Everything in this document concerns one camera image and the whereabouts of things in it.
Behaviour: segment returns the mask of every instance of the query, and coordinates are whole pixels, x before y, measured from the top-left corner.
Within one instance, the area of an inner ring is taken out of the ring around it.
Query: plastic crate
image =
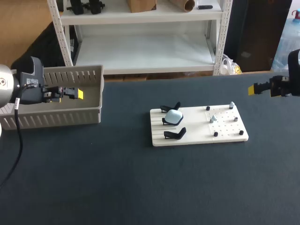
[[[53,86],[79,88],[82,99],[64,96],[61,102],[19,106],[21,129],[99,123],[101,121],[103,66],[44,68],[44,82]],[[16,129],[14,104],[0,108],[0,123],[5,130]]]

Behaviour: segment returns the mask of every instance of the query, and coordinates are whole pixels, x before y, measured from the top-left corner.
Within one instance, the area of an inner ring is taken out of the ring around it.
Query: metal shelving unit
[[[168,0],[157,10],[131,13],[126,0],[105,1],[98,15],[74,15],[64,0],[60,16],[56,1],[47,0],[66,66],[104,65],[104,74],[214,71],[218,75],[233,0],[202,0],[213,9],[184,13]],[[69,25],[80,43],[70,57]]]

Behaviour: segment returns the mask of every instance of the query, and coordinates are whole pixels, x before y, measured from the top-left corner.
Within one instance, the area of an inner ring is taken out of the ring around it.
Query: black table
[[[0,224],[299,224],[300,98],[248,97],[273,75],[106,83],[100,124],[23,131]],[[177,101],[233,101],[249,140],[153,147],[150,109]],[[4,131],[1,178],[18,146]]]

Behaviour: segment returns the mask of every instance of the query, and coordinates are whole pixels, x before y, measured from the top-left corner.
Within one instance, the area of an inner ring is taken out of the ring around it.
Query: wooden floor
[[[47,0],[0,2],[0,64],[10,67],[52,20]]]

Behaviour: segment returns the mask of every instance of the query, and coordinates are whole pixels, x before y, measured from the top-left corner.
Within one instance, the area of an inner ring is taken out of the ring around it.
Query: pegboard
[[[183,120],[178,126],[170,126],[162,123],[165,112],[150,110],[153,146],[245,142],[249,138],[237,106],[229,109],[229,105],[215,105],[210,106],[209,111],[206,106],[186,107],[179,108],[179,111],[183,114]],[[213,115],[217,121],[210,123]],[[164,131],[179,133],[184,127],[187,132],[181,140],[165,139]]]

